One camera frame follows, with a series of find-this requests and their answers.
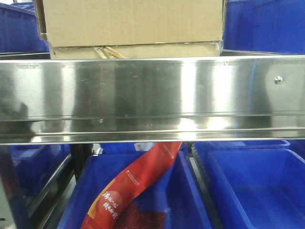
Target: metal bolt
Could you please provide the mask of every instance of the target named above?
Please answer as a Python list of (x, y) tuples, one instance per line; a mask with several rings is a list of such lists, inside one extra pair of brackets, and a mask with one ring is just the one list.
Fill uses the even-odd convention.
[(283, 78), (281, 76), (277, 76), (274, 80), (275, 84), (281, 84), (283, 82)]

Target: cardboard box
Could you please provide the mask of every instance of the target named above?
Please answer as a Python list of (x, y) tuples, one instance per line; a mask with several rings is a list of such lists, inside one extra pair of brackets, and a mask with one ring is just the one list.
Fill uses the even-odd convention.
[[(100, 59), (94, 47), (50, 47), (51, 59)], [(221, 42), (112, 46), (125, 58), (219, 56)]]
[(36, 0), (52, 47), (220, 41), (223, 0)]

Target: blue plastic bin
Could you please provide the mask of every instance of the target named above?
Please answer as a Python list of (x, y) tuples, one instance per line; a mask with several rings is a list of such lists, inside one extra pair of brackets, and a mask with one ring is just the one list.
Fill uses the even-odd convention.
[(105, 154), (132, 153), (136, 151), (136, 142), (101, 143), (101, 148)]
[(208, 153), (209, 191), (225, 229), (305, 228), (305, 161), (291, 150)]
[[(119, 143), (101, 143), (101, 148), (105, 154), (120, 154), (120, 153), (135, 153), (137, 151), (144, 152), (135, 146), (136, 142), (119, 142)], [(180, 150), (185, 154), (188, 154), (188, 148), (185, 143), (182, 143)]]
[[(91, 156), (76, 184), (59, 229), (78, 229), (88, 209), (105, 186), (142, 154)], [(179, 152), (172, 168), (135, 199), (141, 210), (166, 213), (164, 229), (211, 229), (206, 211)]]
[(249, 149), (289, 149), (290, 143), (286, 140), (269, 141), (210, 141), (195, 142), (197, 150), (196, 159), (207, 166), (206, 156), (208, 151), (215, 150), (249, 150)]
[(25, 196), (37, 195), (69, 153), (69, 145), (11, 146), (18, 180)]
[(305, 159), (305, 140), (289, 140), (290, 149)]
[(305, 53), (305, 1), (229, 0), (224, 48)]
[(0, 53), (46, 52), (46, 41), (39, 38), (34, 3), (0, 3)]

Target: red bag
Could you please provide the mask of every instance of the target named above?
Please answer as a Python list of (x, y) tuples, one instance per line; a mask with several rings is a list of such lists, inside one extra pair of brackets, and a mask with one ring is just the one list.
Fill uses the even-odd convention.
[(156, 143), (99, 194), (81, 229), (112, 229), (125, 208), (173, 165), (181, 142)]

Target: metal shelf rail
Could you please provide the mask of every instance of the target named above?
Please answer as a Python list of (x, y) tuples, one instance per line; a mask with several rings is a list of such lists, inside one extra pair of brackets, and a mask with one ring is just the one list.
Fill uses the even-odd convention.
[[(0, 144), (305, 138), (304, 76), (305, 56), (3, 60)], [(2, 149), (0, 228), (30, 228)]]

